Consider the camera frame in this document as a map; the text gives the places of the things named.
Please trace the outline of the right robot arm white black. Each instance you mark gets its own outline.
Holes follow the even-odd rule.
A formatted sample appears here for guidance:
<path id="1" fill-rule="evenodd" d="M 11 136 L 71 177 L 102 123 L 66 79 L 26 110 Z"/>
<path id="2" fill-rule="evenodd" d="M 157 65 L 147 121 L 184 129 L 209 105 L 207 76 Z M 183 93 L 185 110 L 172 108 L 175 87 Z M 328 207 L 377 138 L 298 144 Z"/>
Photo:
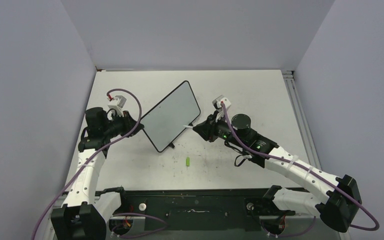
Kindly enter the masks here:
<path id="1" fill-rule="evenodd" d="M 250 162 L 279 173 L 305 189 L 301 192 L 273 185 L 262 201 L 267 213 L 304 213 L 319 217 L 337 232 L 348 231 L 362 202 L 353 177 L 326 173 L 300 160 L 297 155 L 291 155 L 252 129 L 251 118 L 246 114 L 235 115 L 230 123 L 218 116 L 219 112 L 214 112 L 204 122 L 192 126 L 192 130 L 210 143 L 223 140 L 226 147 L 248 156 Z"/>

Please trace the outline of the black framed small whiteboard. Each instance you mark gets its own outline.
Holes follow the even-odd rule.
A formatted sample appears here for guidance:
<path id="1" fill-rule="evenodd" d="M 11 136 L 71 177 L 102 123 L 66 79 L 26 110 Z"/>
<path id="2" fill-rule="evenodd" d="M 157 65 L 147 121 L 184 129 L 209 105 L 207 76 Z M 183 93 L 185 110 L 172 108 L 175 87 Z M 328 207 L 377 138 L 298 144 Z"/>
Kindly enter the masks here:
<path id="1" fill-rule="evenodd" d="M 173 141 L 201 115 L 189 81 L 185 80 L 152 107 L 140 123 L 158 153 L 173 147 Z"/>

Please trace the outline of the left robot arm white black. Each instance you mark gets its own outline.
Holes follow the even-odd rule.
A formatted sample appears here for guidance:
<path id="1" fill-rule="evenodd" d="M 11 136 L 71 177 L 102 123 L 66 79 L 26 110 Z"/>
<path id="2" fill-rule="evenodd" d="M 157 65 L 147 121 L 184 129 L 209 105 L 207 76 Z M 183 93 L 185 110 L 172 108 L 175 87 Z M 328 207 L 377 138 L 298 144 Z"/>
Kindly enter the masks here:
<path id="1" fill-rule="evenodd" d="M 60 208 L 52 210 L 50 220 L 59 240 L 104 240 L 107 224 L 115 213 L 124 215 L 129 201 L 122 197 L 123 187 L 104 190 L 98 200 L 96 189 L 111 141 L 120 136 L 132 137 L 143 129 L 127 110 L 108 118 L 102 107 L 85 112 L 86 127 L 78 144 L 77 172 L 68 183 L 68 194 Z"/>

